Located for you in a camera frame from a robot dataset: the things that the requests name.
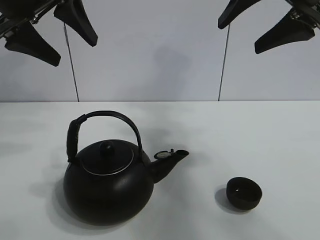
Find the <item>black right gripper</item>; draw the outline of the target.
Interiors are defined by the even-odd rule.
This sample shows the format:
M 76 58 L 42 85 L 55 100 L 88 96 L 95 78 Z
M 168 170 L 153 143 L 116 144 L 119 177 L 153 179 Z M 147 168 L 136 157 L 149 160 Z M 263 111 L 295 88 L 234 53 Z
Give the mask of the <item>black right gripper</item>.
M 218 18 L 219 29 L 227 27 L 242 12 L 260 2 L 260 0 L 230 0 Z M 320 26 L 319 0 L 288 0 L 295 10 L 307 15 L 317 27 Z M 308 41 L 315 36 L 315 31 L 309 25 L 289 18 L 282 19 L 255 43 L 256 54 L 261 54 L 273 48 L 294 43 Z

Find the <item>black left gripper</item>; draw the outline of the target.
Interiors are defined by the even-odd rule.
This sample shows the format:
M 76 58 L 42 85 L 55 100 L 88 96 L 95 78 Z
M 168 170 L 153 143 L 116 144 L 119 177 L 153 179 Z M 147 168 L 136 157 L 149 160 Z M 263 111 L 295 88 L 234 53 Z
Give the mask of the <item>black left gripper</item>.
M 13 35 L 6 38 L 4 47 L 57 67 L 60 54 L 32 26 L 55 6 L 53 14 L 57 19 L 71 27 L 91 47 L 97 45 L 98 35 L 81 0 L 1 0 L 0 38 L 6 38 L 17 28 Z

